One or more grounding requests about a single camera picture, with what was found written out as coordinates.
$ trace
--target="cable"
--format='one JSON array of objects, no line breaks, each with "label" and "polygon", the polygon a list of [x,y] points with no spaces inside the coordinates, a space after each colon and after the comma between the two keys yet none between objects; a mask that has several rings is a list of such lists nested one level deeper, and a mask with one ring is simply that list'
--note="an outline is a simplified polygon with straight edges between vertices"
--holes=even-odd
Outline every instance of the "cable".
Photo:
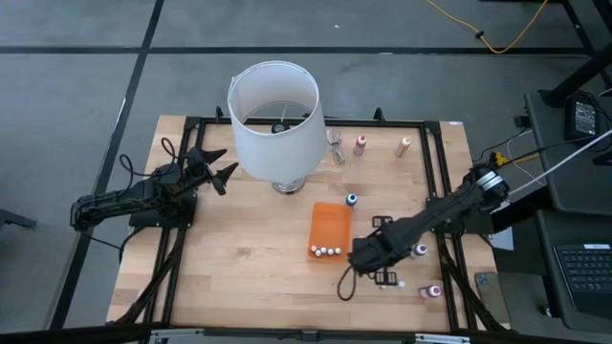
[{"label": "cable", "polygon": [[[75,216],[77,219],[80,218],[80,212],[82,210],[82,208],[86,205],[89,204],[95,204],[97,202],[100,201],[106,201],[106,200],[110,200],[110,199],[117,199],[120,196],[123,196],[125,193],[127,193],[127,191],[129,191],[130,187],[132,187],[132,183],[134,182],[134,176],[140,176],[140,177],[161,177],[165,174],[168,174],[171,172],[172,167],[177,164],[177,161],[180,160],[181,157],[177,157],[176,156],[176,150],[174,149],[174,145],[172,144],[172,142],[168,139],[168,138],[162,138],[162,147],[164,148],[164,151],[170,156],[172,157],[172,161],[170,162],[170,165],[168,166],[167,170],[163,173],[153,173],[150,175],[147,174],[142,174],[142,173],[137,173],[134,171],[134,165],[132,164],[132,161],[130,160],[130,158],[128,156],[126,156],[125,154],[121,154],[119,161],[121,164],[121,167],[123,167],[124,169],[126,169],[128,172],[130,172],[130,180],[129,183],[127,184],[127,186],[119,193],[110,193],[105,197],[98,197],[97,195],[94,195],[93,199],[91,201],[88,201],[86,203],[81,204],[78,209],[75,212]],[[127,160],[127,166],[125,165],[125,163],[123,162],[123,159]],[[183,169],[179,168],[179,170],[181,171],[181,176],[183,176]]]},{"label": "cable", "polygon": [[140,233],[143,229],[144,227],[135,227],[134,230],[130,233],[130,235],[123,239],[119,250],[119,263],[121,263],[121,261],[123,260],[123,251],[125,250],[125,245],[127,245],[127,242],[130,241],[130,239],[132,239],[134,235]]},{"label": "cable", "polygon": [[503,165],[499,166],[499,168],[502,168],[502,167],[504,167],[504,166],[506,166],[506,165],[508,165],[509,163],[512,163],[512,162],[521,161],[522,159],[525,159],[525,157],[529,157],[529,156],[531,156],[531,155],[533,155],[535,153],[541,153],[541,152],[543,152],[545,150],[549,150],[551,148],[559,147],[561,145],[568,144],[568,143],[580,142],[580,141],[584,141],[584,140],[592,140],[592,139],[597,138],[597,137],[598,137],[597,135],[594,135],[594,136],[585,137],[585,138],[572,139],[572,140],[567,140],[567,141],[551,144],[551,145],[546,146],[546,147],[537,148],[536,150],[533,150],[531,152],[525,153],[525,154],[523,154],[523,155],[521,155],[521,156],[519,156],[517,158],[514,158],[514,159],[504,163]]},{"label": "cable", "polygon": [[612,88],[609,88],[609,89],[607,89],[607,90],[605,90],[605,91],[601,92],[600,94],[598,94],[598,95],[597,95],[597,97],[601,97],[601,96],[605,95],[606,93],[608,93],[608,92],[610,92],[610,91],[612,91]]},{"label": "cable", "polygon": [[491,147],[487,147],[487,148],[483,149],[483,150],[482,150],[482,152],[480,152],[480,157],[478,157],[478,159],[476,159],[475,161],[471,161],[471,162],[478,162],[478,161],[480,161],[480,160],[482,159],[482,157],[485,155],[485,152],[486,152],[486,151],[488,151],[488,150],[490,150],[490,149],[493,149],[493,148],[495,148],[495,147],[499,147],[500,145],[502,145],[502,144],[504,144],[504,143],[508,142],[509,140],[512,140],[512,139],[514,139],[514,138],[518,137],[519,135],[523,134],[523,133],[525,132],[525,130],[527,130],[527,129],[528,129],[528,128],[523,128],[523,130],[521,130],[520,132],[518,132],[518,134],[516,134],[516,135],[514,135],[514,136],[510,137],[509,139],[505,139],[505,140],[503,140],[502,142],[497,143],[496,145],[493,145],[493,146],[491,146]]},{"label": "cable", "polygon": [[445,15],[446,17],[450,18],[451,20],[464,25],[470,29],[472,29],[474,32],[476,32],[476,38],[479,38],[486,46],[487,48],[489,48],[489,50],[494,53],[494,54],[503,54],[505,52],[507,52],[508,50],[510,50],[514,44],[516,44],[522,37],[523,35],[527,32],[527,30],[529,30],[529,28],[532,26],[532,24],[534,24],[534,22],[536,21],[536,19],[539,17],[539,15],[542,13],[542,10],[544,10],[544,7],[546,6],[546,4],[548,3],[548,0],[544,0],[542,2],[542,5],[539,7],[539,9],[537,9],[537,12],[534,14],[534,17],[532,18],[532,20],[529,21],[529,23],[525,26],[525,28],[523,29],[523,31],[521,31],[518,36],[514,39],[514,41],[512,43],[510,43],[510,45],[508,47],[506,47],[505,49],[501,50],[501,51],[497,51],[496,49],[494,49],[491,44],[489,44],[489,42],[487,41],[487,39],[485,38],[485,33],[483,31],[480,31],[478,29],[476,29],[472,24],[467,23],[461,19],[457,19],[455,17],[453,17],[452,15],[448,14],[446,11],[442,10],[442,8],[440,8],[438,5],[434,4],[431,0],[426,0],[429,5],[433,6],[434,8],[436,8],[438,11],[440,11],[443,15]]},{"label": "cable", "polygon": [[525,162],[525,161],[529,161],[531,159],[535,159],[535,158],[538,158],[538,157],[539,157],[539,153],[535,153],[532,156],[529,156],[529,157],[526,157],[526,158],[523,158],[523,159],[518,159],[518,160],[515,160],[514,162],[516,162],[516,163]]},{"label": "cable", "polygon": [[583,151],[589,149],[591,146],[595,145],[597,142],[599,142],[600,140],[603,140],[603,138],[606,138],[608,135],[612,134],[612,130],[608,130],[607,132],[605,132],[603,135],[599,136],[598,138],[590,141],[588,144],[586,144],[585,146],[581,147],[581,149],[577,150],[576,152],[572,153],[570,156],[568,156],[567,158],[563,159],[561,162],[559,162],[558,164],[556,164],[555,166],[553,166],[552,168],[548,169],[546,172],[542,173],[541,175],[539,175],[537,178],[533,179],[532,181],[525,183],[524,185],[518,187],[517,189],[513,190],[512,192],[510,192],[508,194],[508,196],[512,196],[513,194],[517,193],[518,191],[524,189],[525,187],[537,182],[538,180],[544,178],[545,176],[547,176],[548,174],[554,172],[556,169],[558,169],[559,167],[561,167],[563,164],[565,164],[566,162],[568,162],[569,160],[571,160],[572,158],[574,158],[576,155],[582,153]]},{"label": "cable", "polygon": [[[518,138],[520,138],[520,137],[522,137],[522,136],[524,136],[524,135],[531,134],[531,133],[533,133],[533,132],[534,132],[533,130],[528,130],[528,131],[526,131],[526,132],[524,132],[524,133],[519,134],[517,137],[514,137],[514,138],[509,139],[509,140],[508,140],[508,143],[506,143],[506,149],[508,149],[508,157],[510,157],[510,161],[512,161],[512,162],[513,162],[513,165],[514,165],[516,168],[518,168],[519,170],[521,170],[521,171],[525,172],[525,174],[527,174],[529,177],[531,177],[531,178],[532,178],[532,180],[534,180],[536,177],[532,176],[532,174],[531,174],[531,173],[529,173],[529,172],[527,172],[527,170],[525,170],[525,169],[524,169],[524,168],[522,168],[521,166],[517,165],[517,164],[516,164],[516,161],[513,161],[513,153],[512,153],[512,152],[511,152],[511,150],[510,150],[510,143],[512,143],[514,139],[518,139]],[[538,184],[540,184],[540,185],[542,185],[542,186],[544,186],[544,184],[543,184],[542,182],[540,182],[540,181],[537,181],[537,183],[538,183]]]},{"label": "cable", "polygon": [[342,301],[348,301],[352,299],[353,296],[355,295],[355,288],[357,287],[357,274],[355,273],[354,269],[353,269],[353,288],[351,289],[351,293],[348,295],[348,297],[344,297],[340,293],[340,287],[342,286],[342,281],[344,281],[344,277],[346,277],[346,274],[348,273],[350,269],[353,269],[353,267],[349,265],[348,268],[346,268],[346,270],[342,274],[342,277],[340,277],[340,280],[338,281],[338,285],[336,286],[336,294]]},{"label": "cable", "polygon": [[[162,148],[164,149],[165,153],[167,153],[170,157],[172,157],[172,161],[170,162],[170,165],[166,168],[166,170],[164,172],[158,172],[158,173],[151,173],[151,174],[146,174],[146,173],[139,173],[139,172],[135,172],[134,171],[134,166],[132,165],[132,161],[130,160],[130,158],[125,155],[125,154],[121,154],[119,156],[119,163],[121,164],[121,167],[123,167],[126,171],[128,171],[130,173],[130,175],[132,176],[139,176],[139,177],[161,177],[161,176],[165,176],[169,173],[172,172],[172,167],[174,167],[174,165],[177,163],[177,160],[180,157],[176,156],[176,151],[174,150],[174,145],[172,144],[172,142],[170,142],[170,140],[168,138],[162,138]],[[125,165],[125,162],[123,162],[123,160],[127,160],[127,163],[129,166]]]},{"label": "cable", "polygon": [[94,238],[93,236],[91,236],[91,235],[89,235],[89,234],[85,233],[84,231],[82,231],[82,232],[80,232],[80,233],[81,233],[82,235],[84,235],[84,236],[88,237],[89,239],[91,239],[91,240],[95,241],[95,242],[99,242],[99,243],[101,243],[101,244],[107,245],[108,247],[116,248],[116,249],[118,249],[119,251],[122,251],[121,247],[118,247],[118,246],[115,246],[115,245],[113,245],[113,244],[107,243],[107,242],[105,242],[105,241],[103,241],[103,240],[100,240],[100,239],[96,239],[96,238]]}]

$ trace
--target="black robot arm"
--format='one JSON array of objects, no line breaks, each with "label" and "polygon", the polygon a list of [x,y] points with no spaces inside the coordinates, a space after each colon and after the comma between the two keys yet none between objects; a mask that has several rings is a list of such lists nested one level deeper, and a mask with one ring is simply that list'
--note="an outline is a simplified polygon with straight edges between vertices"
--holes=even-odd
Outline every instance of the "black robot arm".
[{"label": "black robot arm", "polygon": [[193,147],[182,157],[186,160],[185,169],[173,162],[157,168],[148,179],[124,190],[80,197],[71,207],[70,226],[85,230],[104,219],[150,209],[168,218],[180,216],[184,195],[203,183],[212,183],[219,195],[225,195],[225,184],[238,163],[216,174],[209,165],[226,152],[226,149],[207,152]]},{"label": "black robot arm", "polygon": [[508,185],[487,165],[474,166],[459,188],[411,218],[382,225],[365,238],[353,240],[349,264],[359,275],[393,267],[408,256],[421,235],[476,207],[491,210],[508,197]]}]

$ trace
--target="orange tray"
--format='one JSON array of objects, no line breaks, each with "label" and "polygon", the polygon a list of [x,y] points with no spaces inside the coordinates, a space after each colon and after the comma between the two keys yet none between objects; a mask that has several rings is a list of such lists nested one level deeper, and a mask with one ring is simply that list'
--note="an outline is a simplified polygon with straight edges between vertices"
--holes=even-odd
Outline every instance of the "orange tray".
[{"label": "orange tray", "polygon": [[[344,204],[318,202],[313,208],[313,221],[308,242],[308,257],[320,262],[346,263],[351,239],[351,216],[353,209]],[[340,254],[317,257],[310,247],[340,247]]]}]

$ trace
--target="small bottle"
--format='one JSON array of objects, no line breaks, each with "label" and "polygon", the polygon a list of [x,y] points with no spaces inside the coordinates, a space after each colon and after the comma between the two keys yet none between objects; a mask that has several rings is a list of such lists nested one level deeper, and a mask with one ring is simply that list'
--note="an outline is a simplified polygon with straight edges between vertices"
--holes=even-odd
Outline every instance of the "small bottle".
[{"label": "small bottle", "polygon": [[423,287],[419,289],[419,295],[421,295],[421,297],[423,298],[438,297],[441,294],[442,294],[442,290],[440,290],[440,287],[435,286],[435,285],[431,285],[431,286],[427,286],[427,287]]},{"label": "small bottle", "polygon": [[415,245],[410,251],[410,258],[415,259],[424,256],[427,253],[427,246],[423,244]]},{"label": "small bottle", "polygon": [[355,204],[357,204],[356,194],[349,194],[348,196],[346,196],[346,205],[355,206]]},{"label": "small bottle", "polygon": [[365,148],[365,144],[367,143],[367,140],[365,139],[364,135],[361,135],[360,137],[357,138],[357,142],[355,142],[355,149],[353,149],[353,153],[360,157],[361,154],[363,154],[363,149]]},{"label": "small bottle", "polygon": [[401,157],[405,150],[410,146],[410,138],[403,138],[400,140],[400,144],[398,144],[398,148],[395,150],[395,156]]}]

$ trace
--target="wooden tabletop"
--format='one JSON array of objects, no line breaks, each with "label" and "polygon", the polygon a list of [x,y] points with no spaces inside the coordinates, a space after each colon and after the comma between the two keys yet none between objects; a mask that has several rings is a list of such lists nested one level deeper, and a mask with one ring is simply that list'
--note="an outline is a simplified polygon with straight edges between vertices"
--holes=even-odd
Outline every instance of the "wooden tabletop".
[{"label": "wooden tabletop", "polygon": [[[160,140],[179,146],[185,117],[161,116],[146,171],[168,162]],[[442,132],[452,187],[471,166],[463,125],[443,122]],[[379,290],[358,278],[355,297],[336,295],[347,264],[328,264],[307,258],[306,249],[316,202],[343,204],[348,193],[359,196],[353,214],[354,236],[372,232],[374,215],[412,216],[424,209],[426,175],[417,129],[336,127],[342,133],[346,164],[337,166],[328,154],[292,196],[275,192],[268,182],[240,168],[231,176],[228,193],[220,197],[209,185],[200,188],[196,219],[186,233],[185,250],[171,323],[175,326],[280,328],[372,331],[447,331],[444,297],[422,299],[418,289],[442,286],[435,239],[426,233],[421,243],[429,252],[405,259],[393,268],[405,288]],[[358,135],[368,139],[361,157],[352,153]],[[401,138],[412,144],[401,158],[393,154]],[[430,139],[436,174],[435,145]],[[227,148],[212,166],[220,169],[237,161],[230,125],[208,125],[204,149]],[[436,176],[442,195],[440,176]],[[161,230],[148,228],[127,245],[108,319],[125,313],[148,283]],[[477,236],[463,237],[470,282],[475,272],[495,271],[490,248]],[[350,291],[351,279],[343,284]],[[154,319],[160,319],[164,288]],[[454,289],[460,322],[465,326],[459,290]]]}]

